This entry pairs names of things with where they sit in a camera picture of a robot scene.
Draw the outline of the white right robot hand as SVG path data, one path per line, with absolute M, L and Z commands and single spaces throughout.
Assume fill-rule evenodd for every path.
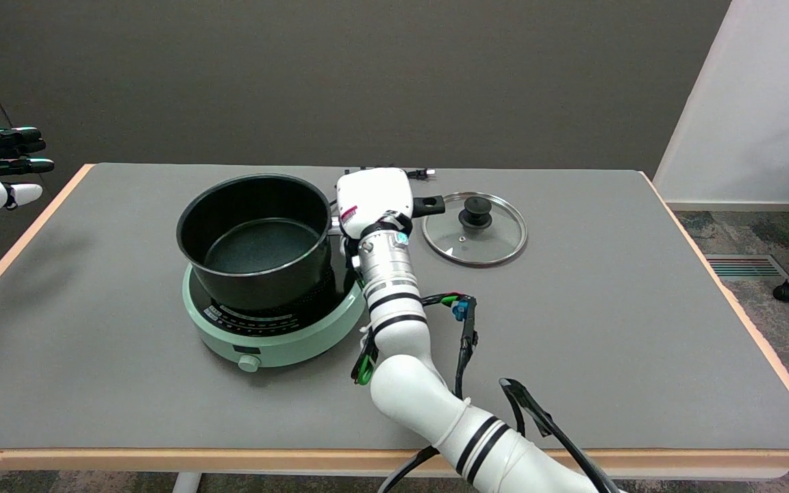
M 400 168 L 373 168 L 343 175 L 336 184 L 339 227 L 345 237 L 360 240 L 377 223 L 397 230 L 412 228 L 413 194 Z

